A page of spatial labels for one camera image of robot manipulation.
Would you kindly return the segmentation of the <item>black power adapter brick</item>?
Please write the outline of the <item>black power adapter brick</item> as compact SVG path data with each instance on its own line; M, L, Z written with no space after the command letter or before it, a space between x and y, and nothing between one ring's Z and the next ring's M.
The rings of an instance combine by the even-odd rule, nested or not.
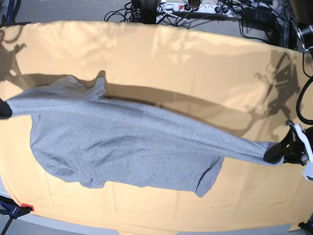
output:
M248 23L263 26L273 26L276 23L276 16L273 13L249 7L242 10L241 18Z

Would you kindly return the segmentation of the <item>blue black bar clamp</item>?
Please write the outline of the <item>blue black bar clamp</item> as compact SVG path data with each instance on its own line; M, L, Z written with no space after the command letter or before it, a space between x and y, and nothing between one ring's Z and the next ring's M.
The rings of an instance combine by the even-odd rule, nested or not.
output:
M29 214L34 211L34 207L28 204L18 205L13 199L4 196L0 197L0 213L9 216L1 235L5 235L14 219Z

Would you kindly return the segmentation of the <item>black centre post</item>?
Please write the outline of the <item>black centre post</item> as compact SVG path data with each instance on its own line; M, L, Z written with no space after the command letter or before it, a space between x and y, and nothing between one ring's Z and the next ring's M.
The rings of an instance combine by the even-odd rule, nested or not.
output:
M159 0L140 1L140 21L143 24L156 24Z

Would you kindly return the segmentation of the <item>yellow table cloth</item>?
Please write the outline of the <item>yellow table cloth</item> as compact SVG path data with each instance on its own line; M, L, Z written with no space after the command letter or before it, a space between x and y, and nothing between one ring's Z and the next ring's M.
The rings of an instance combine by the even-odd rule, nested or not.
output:
M254 141L280 141L298 122L299 90L312 74L300 52L236 37L136 23L53 22L0 30L0 96L72 75L87 86L105 75L109 95L172 109ZM0 122L0 175L18 204L50 218L117 230L173 235L290 225L313 212L303 167L225 159L213 188L192 192L106 183L65 183L34 159L30 117Z

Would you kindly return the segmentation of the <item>white power strip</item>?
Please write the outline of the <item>white power strip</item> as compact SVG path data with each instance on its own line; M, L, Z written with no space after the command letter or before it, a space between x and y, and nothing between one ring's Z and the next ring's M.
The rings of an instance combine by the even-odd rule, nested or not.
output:
M241 14L231 10L228 6L219 6L211 4L200 4L198 8L191 8L185 2L167 2L161 1L158 8L159 12L168 13L175 16L188 16L191 18L201 18L209 16L221 16L227 18L240 18Z

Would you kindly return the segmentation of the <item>blue clamp top left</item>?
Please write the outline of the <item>blue clamp top left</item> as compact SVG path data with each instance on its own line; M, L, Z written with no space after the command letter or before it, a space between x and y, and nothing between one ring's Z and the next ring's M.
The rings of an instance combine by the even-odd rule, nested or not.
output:
M16 25L27 25L31 22L16 22L16 16L19 12L20 6L22 1L21 0L9 0L8 1L8 8L6 15L1 15L0 18L0 26L1 27L9 27L9 26L16 26Z

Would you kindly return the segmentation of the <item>grey t-shirt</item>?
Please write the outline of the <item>grey t-shirt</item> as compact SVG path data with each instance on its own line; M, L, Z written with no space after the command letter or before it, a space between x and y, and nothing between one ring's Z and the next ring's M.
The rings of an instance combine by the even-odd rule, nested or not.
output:
M8 99L30 115L30 147L51 175L86 188L108 181L204 196L224 158L264 165L271 142L250 141L155 106L105 98L105 80L59 79Z

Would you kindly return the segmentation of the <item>black clamp right corner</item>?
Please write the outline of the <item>black clamp right corner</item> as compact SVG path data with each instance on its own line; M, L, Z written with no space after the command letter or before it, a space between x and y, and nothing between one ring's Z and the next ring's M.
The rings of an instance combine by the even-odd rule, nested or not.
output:
M299 223L298 227L312 234L313 233L313 218L311 217L306 223L304 222Z

